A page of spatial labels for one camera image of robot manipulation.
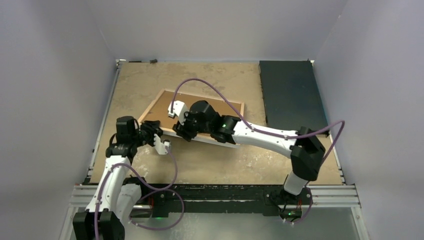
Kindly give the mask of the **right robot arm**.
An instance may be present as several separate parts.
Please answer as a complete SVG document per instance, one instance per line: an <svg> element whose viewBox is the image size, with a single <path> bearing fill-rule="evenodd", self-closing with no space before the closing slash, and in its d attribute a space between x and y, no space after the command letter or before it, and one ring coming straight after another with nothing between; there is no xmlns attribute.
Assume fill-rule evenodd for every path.
<svg viewBox="0 0 424 240"><path fill-rule="evenodd" d="M191 107L172 101L167 111L170 118L177 118L173 131L188 142L198 134L207 134L218 143L255 146L289 158L292 171L280 191L288 204L298 200L306 184L318 178L326 149L307 127L279 130L244 122L237 116L219 114L205 100Z"/></svg>

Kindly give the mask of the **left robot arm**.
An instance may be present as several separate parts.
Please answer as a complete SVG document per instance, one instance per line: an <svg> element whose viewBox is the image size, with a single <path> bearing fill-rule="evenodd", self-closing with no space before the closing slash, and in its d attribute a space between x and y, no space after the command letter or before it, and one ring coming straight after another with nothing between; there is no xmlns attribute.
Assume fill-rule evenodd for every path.
<svg viewBox="0 0 424 240"><path fill-rule="evenodd" d="M142 205L149 199L149 191L139 183L126 183L125 178L138 148L149 145L159 154L166 154L170 146L163 142L159 120L139 123L132 116L116 120L116 132L105 150L105 164L96 191L83 212L75 213L72 226L78 240L123 240L124 215L135 203Z"/></svg>

